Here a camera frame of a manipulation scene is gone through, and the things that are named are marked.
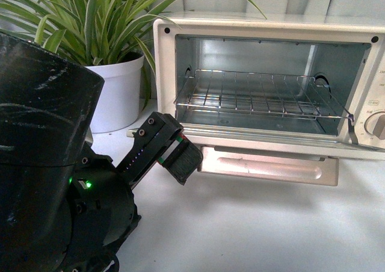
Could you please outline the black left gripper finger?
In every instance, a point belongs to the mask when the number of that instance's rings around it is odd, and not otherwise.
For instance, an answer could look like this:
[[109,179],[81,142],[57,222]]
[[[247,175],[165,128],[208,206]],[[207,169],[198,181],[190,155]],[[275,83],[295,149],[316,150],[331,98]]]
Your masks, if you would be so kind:
[[161,165],[177,182],[184,185],[203,161],[201,150],[184,135],[178,135],[161,155]]

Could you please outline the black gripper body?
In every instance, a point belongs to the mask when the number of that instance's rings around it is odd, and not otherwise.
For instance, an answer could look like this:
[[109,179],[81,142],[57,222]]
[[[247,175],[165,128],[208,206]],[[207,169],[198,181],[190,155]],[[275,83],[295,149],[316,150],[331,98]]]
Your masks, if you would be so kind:
[[1,34],[1,270],[118,271],[158,162],[183,182],[183,127],[154,112],[118,165],[86,142],[103,79]]

